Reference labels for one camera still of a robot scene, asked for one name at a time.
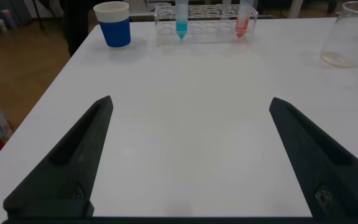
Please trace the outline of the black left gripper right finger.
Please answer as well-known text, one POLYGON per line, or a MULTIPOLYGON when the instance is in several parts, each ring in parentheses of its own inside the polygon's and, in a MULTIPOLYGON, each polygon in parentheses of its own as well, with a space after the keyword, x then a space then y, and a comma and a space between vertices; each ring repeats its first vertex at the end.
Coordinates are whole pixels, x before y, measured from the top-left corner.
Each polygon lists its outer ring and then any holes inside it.
POLYGON ((358 218, 358 158, 289 102, 270 114, 315 218, 358 218))

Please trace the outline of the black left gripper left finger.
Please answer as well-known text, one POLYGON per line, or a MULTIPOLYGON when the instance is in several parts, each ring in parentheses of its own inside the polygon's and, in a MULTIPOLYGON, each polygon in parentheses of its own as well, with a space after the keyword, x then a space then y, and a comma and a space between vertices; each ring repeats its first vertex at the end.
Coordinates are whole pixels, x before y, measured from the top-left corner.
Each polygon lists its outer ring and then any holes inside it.
POLYGON ((87 218, 113 111, 110 96, 95 101, 83 116, 9 194, 9 218, 87 218))

